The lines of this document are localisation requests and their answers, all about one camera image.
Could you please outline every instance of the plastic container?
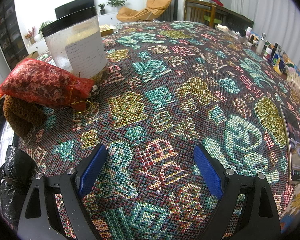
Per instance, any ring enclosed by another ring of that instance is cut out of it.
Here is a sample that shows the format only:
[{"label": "plastic container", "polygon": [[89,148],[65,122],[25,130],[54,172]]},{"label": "plastic container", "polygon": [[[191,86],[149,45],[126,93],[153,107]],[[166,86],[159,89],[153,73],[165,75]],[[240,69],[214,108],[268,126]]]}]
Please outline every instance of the plastic container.
[{"label": "plastic container", "polygon": [[272,53],[272,49],[266,48],[266,52],[263,55],[263,59],[264,60],[270,60],[271,59],[271,53]]},{"label": "plastic container", "polygon": [[252,48],[252,43],[251,42],[246,42],[246,46],[251,49]]},{"label": "plastic container", "polygon": [[50,23],[42,28],[42,35],[57,67],[99,81],[108,71],[96,7]]}]

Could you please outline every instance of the cosmetics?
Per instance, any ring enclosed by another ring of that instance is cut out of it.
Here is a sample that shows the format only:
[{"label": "cosmetics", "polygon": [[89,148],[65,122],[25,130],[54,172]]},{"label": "cosmetics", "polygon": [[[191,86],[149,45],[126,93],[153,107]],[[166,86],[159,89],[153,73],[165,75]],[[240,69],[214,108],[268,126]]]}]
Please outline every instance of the cosmetics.
[{"label": "cosmetics", "polygon": [[248,27],[248,28],[247,28],[247,31],[246,31],[246,36],[248,36],[248,39],[249,39],[249,37],[250,37],[251,31],[252,31],[252,28],[251,28],[251,27]]},{"label": "cosmetics", "polygon": [[246,42],[246,44],[245,44],[249,49],[251,49],[252,48],[252,43],[250,43],[250,42]]},{"label": "cosmetics", "polygon": [[266,44],[266,34],[263,33],[262,37],[259,39],[258,47],[256,49],[256,54],[261,55],[264,45]]},{"label": "cosmetics", "polygon": [[278,58],[280,57],[280,53],[281,53],[281,46],[278,45],[277,46],[277,50],[276,50],[276,52],[275,52],[275,54],[274,54],[274,56],[273,56],[273,58],[271,60],[271,64],[272,65],[275,65],[275,63],[277,62]]},{"label": "cosmetics", "polygon": [[253,43],[253,40],[254,40],[254,35],[252,34],[251,37],[250,37],[250,41],[249,42]]},{"label": "cosmetics", "polygon": [[280,63],[280,58],[276,60],[274,66],[273,66],[273,69],[279,74],[281,75],[282,74],[282,71],[280,70],[279,68],[279,63]]},{"label": "cosmetics", "polygon": [[272,52],[272,50],[270,49],[270,48],[266,48],[266,52],[265,52],[265,54],[263,55],[263,59],[264,60],[270,60],[270,57],[271,57],[271,52]]},{"label": "cosmetics", "polygon": [[273,47],[273,49],[272,49],[272,52],[271,52],[270,60],[273,59],[273,56],[274,56],[274,54],[275,54],[275,51],[277,50],[277,47],[278,47],[278,43],[275,43],[275,45],[274,45],[274,47]]}]

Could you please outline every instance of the cloth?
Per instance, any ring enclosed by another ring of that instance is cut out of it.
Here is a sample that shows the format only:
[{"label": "cloth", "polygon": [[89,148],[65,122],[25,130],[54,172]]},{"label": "cloth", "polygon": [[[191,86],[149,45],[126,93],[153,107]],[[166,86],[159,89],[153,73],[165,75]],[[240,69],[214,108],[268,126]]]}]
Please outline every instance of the cloth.
[{"label": "cloth", "polygon": [[[217,204],[193,159],[197,144],[227,168],[270,183],[281,216],[293,197],[279,105],[300,125],[300,102],[261,57],[194,22],[124,25],[105,37],[109,77],[75,114],[44,108],[20,140],[47,176],[75,167],[97,143],[108,158],[83,198],[104,239],[195,239]],[[51,60],[42,55],[42,60]],[[225,236],[243,203],[240,196]],[[66,232],[74,236],[57,197]]]},{"label": "cloth", "polygon": [[70,106],[84,111],[94,80],[32,58],[19,63],[0,85],[0,94],[47,107]]},{"label": "cloth", "polygon": [[35,103],[28,103],[19,98],[6,95],[3,113],[14,132],[24,138],[32,125],[41,125],[45,120],[44,113]]}]

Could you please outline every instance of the black plastic bag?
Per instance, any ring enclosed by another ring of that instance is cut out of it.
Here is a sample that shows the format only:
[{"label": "black plastic bag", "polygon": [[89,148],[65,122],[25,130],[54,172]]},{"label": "black plastic bag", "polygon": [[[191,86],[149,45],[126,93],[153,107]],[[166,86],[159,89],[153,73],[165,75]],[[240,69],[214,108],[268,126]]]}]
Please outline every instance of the black plastic bag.
[{"label": "black plastic bag", "polygon": [[14,227],[18,227],[21,209],[31,185],[36,164],[24,151],[8,146],[2,166],[0,198],[2,214]]}]

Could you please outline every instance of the flower vase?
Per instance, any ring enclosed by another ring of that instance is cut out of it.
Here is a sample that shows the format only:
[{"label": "flower vase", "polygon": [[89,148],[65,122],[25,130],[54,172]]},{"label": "flower vase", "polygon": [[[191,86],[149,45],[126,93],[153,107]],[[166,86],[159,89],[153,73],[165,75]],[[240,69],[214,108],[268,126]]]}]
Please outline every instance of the flower vase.
[{"label": "flower vase", "polygon": [[34,36],[34,41],[35,41],[35,42],[37,42],[37,41],[39,41],[39,40],[41,40],[41,39],[42,39],[42,36],[41,36],[40,33],[38,33],[36,36]]}]

